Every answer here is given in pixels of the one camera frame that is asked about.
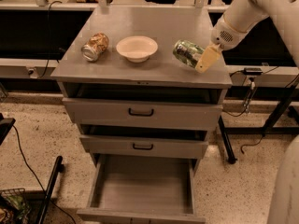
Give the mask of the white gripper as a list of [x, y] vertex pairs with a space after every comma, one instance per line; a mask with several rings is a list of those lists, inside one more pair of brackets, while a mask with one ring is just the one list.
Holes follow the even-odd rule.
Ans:
[[210, 44], [201, 55], [195, 70], [205, 71], [221, 56], [223, 50], [235, 48], [247, 35], [247, 25], [240, 19], [222, 15], [212, 29]]

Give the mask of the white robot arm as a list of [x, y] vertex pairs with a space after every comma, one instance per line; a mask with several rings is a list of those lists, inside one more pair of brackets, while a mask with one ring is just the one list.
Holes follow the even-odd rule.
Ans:
[[[299, 66], [299, 0], [233, 0], [214, 26], [195, 69], [205, 72], [267, 17]], [[299, 224], [299, 136], [289, 144], [278, 168], [267, 224]]]

